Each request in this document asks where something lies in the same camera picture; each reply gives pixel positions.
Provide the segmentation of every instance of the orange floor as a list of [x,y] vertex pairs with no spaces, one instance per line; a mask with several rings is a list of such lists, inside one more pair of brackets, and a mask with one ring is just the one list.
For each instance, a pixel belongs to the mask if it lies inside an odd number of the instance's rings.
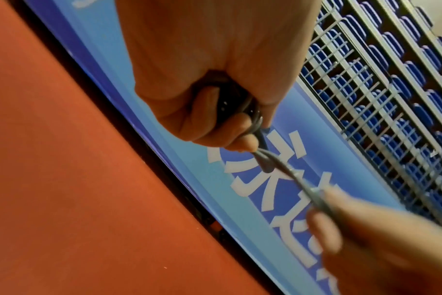
[[266,294],[3,0],[1,294]]

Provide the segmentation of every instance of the person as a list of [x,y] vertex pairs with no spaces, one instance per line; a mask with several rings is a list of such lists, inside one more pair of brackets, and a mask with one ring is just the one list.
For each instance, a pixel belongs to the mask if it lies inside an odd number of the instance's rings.
[[[231,151],[254,151],[245,114],[215,128],[219,89],[191,86],[221,70],[258,100],[269,127],[293,85],[321,7],[317,0],[116,0],[135,91],[176,137]],[[309,212],[323,263],[347,294],[442,294],[442,228],[413,214],[328,190],[359,243],[323,213]]]

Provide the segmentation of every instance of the grandstand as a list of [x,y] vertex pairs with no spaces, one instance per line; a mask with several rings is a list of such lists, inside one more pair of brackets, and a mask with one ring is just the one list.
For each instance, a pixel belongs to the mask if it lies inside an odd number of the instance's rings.
[[409,0],[323,0],[299,83],[410,211],[442,225],[442,36]]

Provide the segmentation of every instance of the blue banner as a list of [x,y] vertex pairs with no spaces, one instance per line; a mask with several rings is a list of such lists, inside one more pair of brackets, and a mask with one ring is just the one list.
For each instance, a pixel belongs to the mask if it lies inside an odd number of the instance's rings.
[[[309,200],[285,175],[266,174],[249,154],[183,142],[134,93],[132,67],[112,0],[27,0],[108,99],[179,179],[286,294],[338,294],[305,223]],[[267,136],[317,187],[402,209],[296,84]]]

